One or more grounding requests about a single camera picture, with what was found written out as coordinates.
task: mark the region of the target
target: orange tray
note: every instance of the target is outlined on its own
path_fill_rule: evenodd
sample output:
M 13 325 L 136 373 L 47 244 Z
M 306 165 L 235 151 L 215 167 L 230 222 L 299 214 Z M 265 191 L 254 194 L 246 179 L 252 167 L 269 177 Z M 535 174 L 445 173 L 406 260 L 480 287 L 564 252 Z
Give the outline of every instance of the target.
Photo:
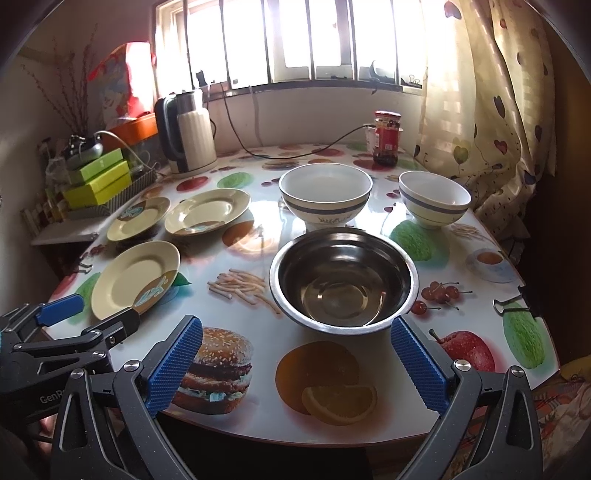
M 146 138 L 153 137 L 158 133 L 158 127 L 156 126 L 156 115 L 150 113 L 139 117 L 137 120 L 132 120 L 117 127 L 109 130 L 117 135 L 121 140 L 127 143 L 130 147 L 145 140 Z M 103 153 L 108 153 L 116 148 L 123 148 L 124 146 L 117 141 L 116 138 L 108 135 L 103 135 L 102 138 Z

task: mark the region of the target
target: white bowl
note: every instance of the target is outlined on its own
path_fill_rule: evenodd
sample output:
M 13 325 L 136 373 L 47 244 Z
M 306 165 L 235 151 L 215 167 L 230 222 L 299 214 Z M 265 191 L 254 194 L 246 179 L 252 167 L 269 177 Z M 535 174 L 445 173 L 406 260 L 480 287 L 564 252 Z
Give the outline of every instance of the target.
M 407 209 L 426 228 L 459 220 L 472 201 L 464 187 L 428 171 L 406 171 L 400 175 L 398 186 Z
M 313 163 L 284 173 L 279 180 L 283 201 L 308 230 L 343 226 L 369 199 L 369 175 L 340 163 Z

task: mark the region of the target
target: red plastic bag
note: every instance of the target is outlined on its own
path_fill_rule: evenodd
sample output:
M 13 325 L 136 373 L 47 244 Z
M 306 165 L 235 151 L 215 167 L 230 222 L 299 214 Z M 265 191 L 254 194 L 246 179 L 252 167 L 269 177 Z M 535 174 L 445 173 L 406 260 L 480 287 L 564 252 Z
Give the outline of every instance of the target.
M 90 72 L 88 81 L 100 83 L 105 125 L 154 111 L 154 60 L 149 43 L 125 43 Z

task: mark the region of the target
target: gray basket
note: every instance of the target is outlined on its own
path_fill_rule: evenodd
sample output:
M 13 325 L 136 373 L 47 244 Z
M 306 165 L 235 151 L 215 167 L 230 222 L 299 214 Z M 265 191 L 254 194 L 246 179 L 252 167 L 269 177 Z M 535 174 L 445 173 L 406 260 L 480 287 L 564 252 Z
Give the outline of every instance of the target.
M 80 220 L 83 218 L 108 217 L 115 213 L 119 208 L 130 201 L 142 190 L 155 183 L 156 178 L 157 175 L 155 170 L 150 170 L 148 173 L 145 173 L 140 178 L 135 180 L 125 190 L 121 190 L 121 192 L 111 198 L 111 200 L 109 200 L 107 203 L 104 203 L 103 205 L 97 205 L 95 207 L 72 210 L 71 212 L 68 212 L 68 219 Z

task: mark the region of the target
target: electric kettle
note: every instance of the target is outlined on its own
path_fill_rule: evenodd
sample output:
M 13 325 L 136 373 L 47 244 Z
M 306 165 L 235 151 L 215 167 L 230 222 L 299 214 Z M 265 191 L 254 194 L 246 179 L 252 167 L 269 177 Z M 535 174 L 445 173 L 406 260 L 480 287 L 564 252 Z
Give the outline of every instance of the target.
M 162 150 L 173 174 L 179 177 L 213 169 L 217 164 L 209 112 L 203 92 L 169 95 L 156 102 L 154 113 Z

